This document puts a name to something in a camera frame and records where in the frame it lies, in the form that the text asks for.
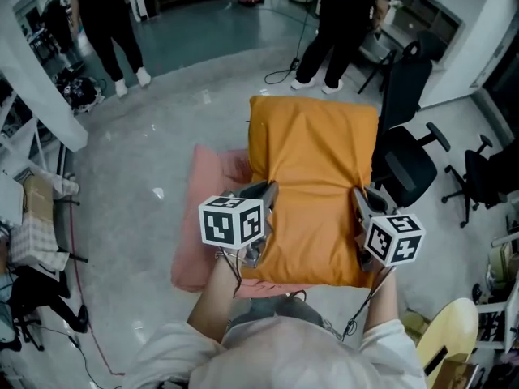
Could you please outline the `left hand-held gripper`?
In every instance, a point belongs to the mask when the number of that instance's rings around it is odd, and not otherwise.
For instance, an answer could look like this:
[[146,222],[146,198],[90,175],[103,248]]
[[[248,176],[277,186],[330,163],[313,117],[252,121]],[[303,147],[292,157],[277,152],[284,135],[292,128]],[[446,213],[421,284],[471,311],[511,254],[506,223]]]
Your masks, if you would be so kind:
[[254,182],[211,196],[199,205],[202,242],[223,250],[245,250],[243,265],[257,267],[271,234],[277,182]]

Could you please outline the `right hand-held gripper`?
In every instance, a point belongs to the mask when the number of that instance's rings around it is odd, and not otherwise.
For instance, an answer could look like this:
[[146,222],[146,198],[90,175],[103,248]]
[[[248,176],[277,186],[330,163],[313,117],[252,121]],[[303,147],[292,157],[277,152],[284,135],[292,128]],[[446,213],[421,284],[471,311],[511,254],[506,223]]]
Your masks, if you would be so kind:
[[400,213],[388,195],[371,187],[353,188],[352,200],[360,225],[357,256],[364,272],[373,270],[375,260],[394,267],[417,258],[426,230],[416,215]]

